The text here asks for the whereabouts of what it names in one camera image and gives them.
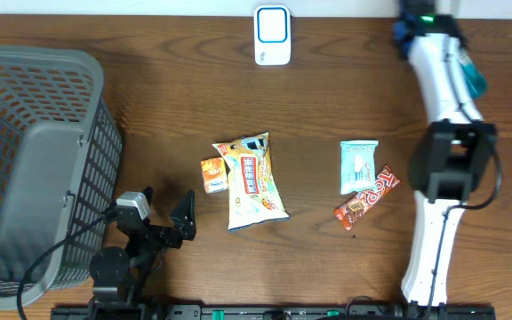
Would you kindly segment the small orange snack box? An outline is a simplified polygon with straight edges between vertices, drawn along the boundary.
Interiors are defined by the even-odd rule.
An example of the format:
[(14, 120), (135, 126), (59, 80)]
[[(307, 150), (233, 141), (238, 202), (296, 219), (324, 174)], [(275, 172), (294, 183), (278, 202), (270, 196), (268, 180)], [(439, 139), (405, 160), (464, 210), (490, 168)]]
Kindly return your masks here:
[(218, 193), (228, 189), (225, 161), (214, 157), (201, 162), (204, 191), (207, 194)]

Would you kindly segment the large yellow snack bag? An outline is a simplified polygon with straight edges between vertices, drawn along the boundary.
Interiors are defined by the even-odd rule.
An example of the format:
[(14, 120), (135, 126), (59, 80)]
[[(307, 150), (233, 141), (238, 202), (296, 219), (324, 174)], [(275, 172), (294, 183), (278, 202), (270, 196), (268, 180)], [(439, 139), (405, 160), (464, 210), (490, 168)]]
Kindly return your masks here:
[(272, 173), (269, 133), (213, 145), (228, 167), (228, 230), (288, 220)]

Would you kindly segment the red Top chocolate bar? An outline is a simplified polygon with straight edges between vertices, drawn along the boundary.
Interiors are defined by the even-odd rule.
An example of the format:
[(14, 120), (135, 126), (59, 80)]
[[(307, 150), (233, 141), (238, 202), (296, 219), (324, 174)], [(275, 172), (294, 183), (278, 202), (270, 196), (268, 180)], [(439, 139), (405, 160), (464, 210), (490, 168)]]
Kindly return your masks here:
[(357, 192), (351, 199), (334, 210), (341, 225), (350, 230), (376, 203), (401, 183), (389, 165), (378, 173), (374, 188)]

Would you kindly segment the teal Listerine mouthwash bottle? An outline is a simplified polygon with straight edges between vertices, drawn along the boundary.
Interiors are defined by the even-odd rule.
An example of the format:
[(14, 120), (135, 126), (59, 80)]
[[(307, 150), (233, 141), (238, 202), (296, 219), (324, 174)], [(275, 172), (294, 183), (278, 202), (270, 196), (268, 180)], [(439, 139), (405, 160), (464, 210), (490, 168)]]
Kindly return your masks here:
[(463, 74), (468, 93), (473, 100), (481, 98), (488, 89), (488, 83), (484, 75), (478, 70), (475, 63), (470, 59), (468, 53), (461, 49), (457, 60)]

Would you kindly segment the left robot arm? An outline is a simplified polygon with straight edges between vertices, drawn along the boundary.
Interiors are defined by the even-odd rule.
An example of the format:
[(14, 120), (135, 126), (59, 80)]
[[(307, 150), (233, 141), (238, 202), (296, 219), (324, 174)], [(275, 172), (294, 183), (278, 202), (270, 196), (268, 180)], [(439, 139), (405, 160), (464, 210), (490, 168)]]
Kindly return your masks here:
[(125, 192), (103, 213), (107, 224), (114, 222), (128, 241), (125, 247), (104, 247), (92, 257), (89, 319), (165, 318), (164, 307), (142, 293), (154, 266), (161, 264), (159, 255), (195, 238), (195, 192), (189, 190), (172, 210), (171, 227), (151, 222), (152, 196), (151, 187)]

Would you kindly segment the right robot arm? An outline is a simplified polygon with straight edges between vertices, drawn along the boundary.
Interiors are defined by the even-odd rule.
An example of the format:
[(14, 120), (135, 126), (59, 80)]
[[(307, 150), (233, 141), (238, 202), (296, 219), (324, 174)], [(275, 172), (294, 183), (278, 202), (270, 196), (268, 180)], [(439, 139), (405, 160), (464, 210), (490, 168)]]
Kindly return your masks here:
[(463, 213), (485, 208), (500, 192), (498, 132), (476, 107), (487, 83), (455, 17), (432, 1), (400, 0), (398, 10), (394, 41), (417, 77), (428, 123), (408, 167), (416, 221), (401, 289), (409, 304), (432, 312), (447, 301)]

